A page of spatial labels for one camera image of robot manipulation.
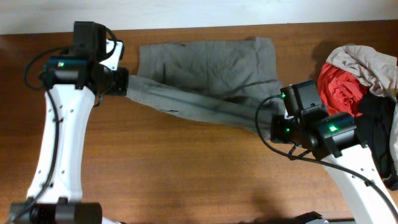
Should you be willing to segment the grey cargo shorts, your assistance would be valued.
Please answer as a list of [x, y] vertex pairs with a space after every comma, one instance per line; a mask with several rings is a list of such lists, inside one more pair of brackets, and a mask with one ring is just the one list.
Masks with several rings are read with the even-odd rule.
[[266, 138], [272, 116], [285, 112], [270, 38], [142, 45], [139, 59], [127, 89], [136, 103], [251, 132], [259, 124]]

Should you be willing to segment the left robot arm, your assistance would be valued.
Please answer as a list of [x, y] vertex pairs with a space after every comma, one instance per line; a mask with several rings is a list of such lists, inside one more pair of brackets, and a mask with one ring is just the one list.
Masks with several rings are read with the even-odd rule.
[[109, 222], [99, 203], [82, 201], [81, 163], [91, 110], [105, 95], [127, 94], [123, 53], [109, 28], [83, 21], [73, 25], [71, 46], [47, 51], [39, 74], [46, 101], [39, 161], [26, 201], [10, 207], [9, 223]]

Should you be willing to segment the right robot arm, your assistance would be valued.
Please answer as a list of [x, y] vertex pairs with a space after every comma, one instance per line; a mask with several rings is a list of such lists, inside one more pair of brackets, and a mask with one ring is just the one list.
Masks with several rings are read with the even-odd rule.
[[330, 115], [312, 81], [281, 88], [286, 111], [272, 119], [271, 141], [311, 153], [333, 179], [356, 223], [397, 223], [397, 207], [346, 112]]

